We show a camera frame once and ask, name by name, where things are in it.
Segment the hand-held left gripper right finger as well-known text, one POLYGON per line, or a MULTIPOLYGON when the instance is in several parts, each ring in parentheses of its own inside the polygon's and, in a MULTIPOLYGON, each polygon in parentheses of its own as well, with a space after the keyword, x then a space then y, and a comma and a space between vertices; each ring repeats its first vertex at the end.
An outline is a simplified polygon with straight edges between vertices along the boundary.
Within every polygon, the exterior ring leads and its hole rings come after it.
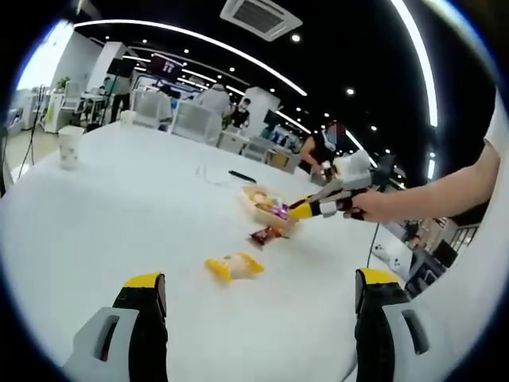
POLYGON ((355 339, 358 381, 445 381, 455 364, 445 329, 387 271, 356 270, 355 339))

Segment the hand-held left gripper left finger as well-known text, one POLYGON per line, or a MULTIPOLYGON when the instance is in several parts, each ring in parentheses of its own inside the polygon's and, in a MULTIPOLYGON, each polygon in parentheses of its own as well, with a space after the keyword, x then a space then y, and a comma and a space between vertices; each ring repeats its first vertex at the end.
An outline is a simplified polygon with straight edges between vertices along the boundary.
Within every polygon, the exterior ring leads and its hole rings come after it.
POLYGON ((63 366, 70 381, 167 381, 165 276, 136 276, 112 306, 76 333, 63 366))

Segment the person's right hand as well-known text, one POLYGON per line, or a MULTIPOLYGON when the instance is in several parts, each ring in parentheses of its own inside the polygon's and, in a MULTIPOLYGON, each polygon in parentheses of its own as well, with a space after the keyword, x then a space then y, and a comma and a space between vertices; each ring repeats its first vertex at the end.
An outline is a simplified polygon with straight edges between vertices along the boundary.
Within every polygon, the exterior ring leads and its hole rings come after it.
POLYGON ((396 193, 368 191, 352 198, 352 206, 344 212, 345 218, 386 223, 398 218, 396 193))

